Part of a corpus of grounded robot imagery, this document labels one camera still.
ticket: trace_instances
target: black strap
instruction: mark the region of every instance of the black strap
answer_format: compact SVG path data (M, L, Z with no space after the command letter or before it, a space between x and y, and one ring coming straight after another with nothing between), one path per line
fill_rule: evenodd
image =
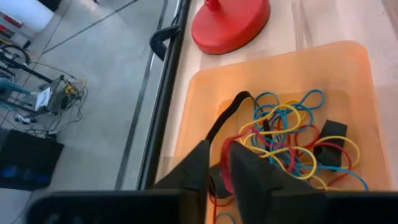
M213 142L216 134L224 125L225 121L238 110L243 100L249 97L254 101L253 96L248 91L242 91L235 96L235 99L232 101L230 106L217 118L216 122L213 124L213 127L211 127L209 133L207 134L206 140L208 140L210 144Z

